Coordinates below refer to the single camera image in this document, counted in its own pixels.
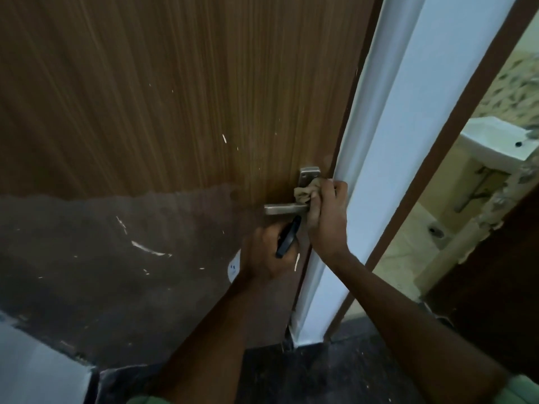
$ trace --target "person's left hand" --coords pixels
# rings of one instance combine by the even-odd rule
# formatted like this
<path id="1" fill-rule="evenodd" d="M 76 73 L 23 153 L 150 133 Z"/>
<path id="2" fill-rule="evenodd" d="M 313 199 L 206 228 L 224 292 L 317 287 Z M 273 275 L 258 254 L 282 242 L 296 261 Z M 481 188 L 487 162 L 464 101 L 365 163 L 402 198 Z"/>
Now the person's left hand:
<path id="1" fill-rule="evenodd" d="M 240 272 L 249 272 L 254 278 L 269 280 L 294 269 L 299 245 L 295 239 L 281 259 L 275 256 L 279 233 L 287 222 L 257 228 L 243 240 L 241 246 Z"/>

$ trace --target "wash basin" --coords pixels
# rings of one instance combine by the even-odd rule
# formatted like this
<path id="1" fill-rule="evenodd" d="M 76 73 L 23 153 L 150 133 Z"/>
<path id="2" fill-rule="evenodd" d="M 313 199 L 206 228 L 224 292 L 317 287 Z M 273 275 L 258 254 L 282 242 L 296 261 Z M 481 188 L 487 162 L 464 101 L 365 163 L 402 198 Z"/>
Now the wash basin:
<path id="1" fill-rule="evenodd" d="M 528 130 L 494 116 L 472 118 L 462 129 L 459 145 L 489 169 L 513 174 L 539 146 Z"/>

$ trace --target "brown door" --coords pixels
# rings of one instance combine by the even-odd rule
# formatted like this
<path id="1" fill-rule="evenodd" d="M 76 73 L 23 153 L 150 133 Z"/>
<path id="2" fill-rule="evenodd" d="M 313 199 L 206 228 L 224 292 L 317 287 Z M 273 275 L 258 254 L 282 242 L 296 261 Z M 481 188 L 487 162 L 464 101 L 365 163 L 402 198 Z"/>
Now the brown door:
<path id="1" fill-rule="evenodd" d="M 0 0 L 0 309 L 102 367 L 164 360 L 261 206 L 329 173 L 373 3 Z"/>
<path id="2" fill-rule="evenodd" d="M 429 292 L 434 312 L 509 371 L 539 382 L 539 190 Z"/>

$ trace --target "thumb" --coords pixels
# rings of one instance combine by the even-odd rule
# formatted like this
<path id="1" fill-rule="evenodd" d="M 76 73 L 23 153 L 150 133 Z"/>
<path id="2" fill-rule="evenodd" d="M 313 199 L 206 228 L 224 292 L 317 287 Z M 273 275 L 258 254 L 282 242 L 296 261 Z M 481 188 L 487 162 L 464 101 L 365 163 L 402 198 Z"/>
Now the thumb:
<path id="1" fill-rule="evenodd" d="M 320 195 L 316 191 L 313 191 L 310 195 L 310 209 L 307 215 L 307 228 L 309 230 L 318 227 L 321 203 Z"/>

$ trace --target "bathroom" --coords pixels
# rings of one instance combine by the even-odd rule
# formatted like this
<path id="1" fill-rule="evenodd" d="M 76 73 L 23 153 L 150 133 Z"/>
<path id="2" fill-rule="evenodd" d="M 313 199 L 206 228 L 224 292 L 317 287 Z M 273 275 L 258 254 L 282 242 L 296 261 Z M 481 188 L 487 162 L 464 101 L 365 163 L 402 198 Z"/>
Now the bathroom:
<path id="1" fill-rule="evenodd" d="M 492 139 L 493 134 L 499 138 Z M 492 155 L 478 142 L 489 147 L 505 144 L 500 149 L 505 155 Z M 536 15 L 374 272 L 419 302 L 466 250 L 472 251 L 489 229 L 501 227 L 501 218 L 508 212 L 496 210 L 502 191 L 514 200 L 535 187 L 537 179 L 526 173 L 537 168 L 536 162 L 539 164 L 538 146 L 539 15 Z M 515 185 L 515 181 L 524 180 L 525 184 Z M 364 315 L 354 300 L 343 321 Z"/>

